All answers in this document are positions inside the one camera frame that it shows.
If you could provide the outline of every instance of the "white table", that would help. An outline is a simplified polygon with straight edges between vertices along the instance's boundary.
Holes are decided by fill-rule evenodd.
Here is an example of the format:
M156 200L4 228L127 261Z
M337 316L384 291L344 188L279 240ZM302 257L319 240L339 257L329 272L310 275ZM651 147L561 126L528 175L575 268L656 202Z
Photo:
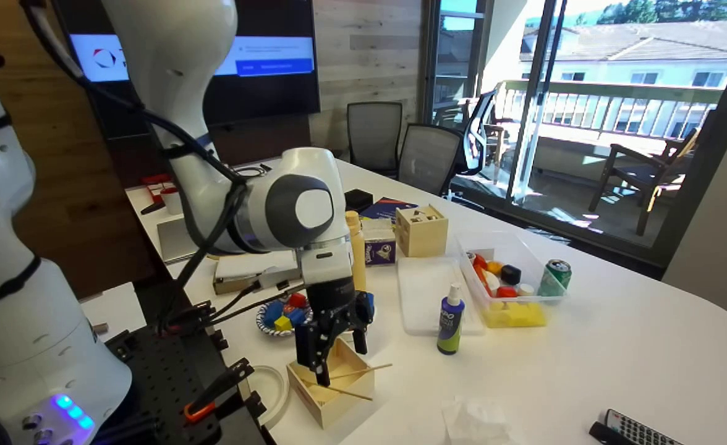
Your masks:
M277 443L443 443L443 406L469 399L491 403L510 431L533 445L594 443L585 431L603 409L617 409L690 445L727 445L727 311L344 160L339 169L345 190L432 202L458 230L523 238L538 261L567 261L573 268L572 298L545 330L464 336L458 357L441 357L432 336L404 332L395 268L368 268L376 322L365 362L392 364L376 374L368 415L322 431L292 393L273 431ZM129 200L139 215L144 188L129 190ZM159 214L141 217L151 240L154 222L162 217ZM227 301L212 295L212 268L211 257L187 283L190 301ZM255 311L222 325L222 332L230 364L239 357L277 368L295 362L295 345L265 340Z

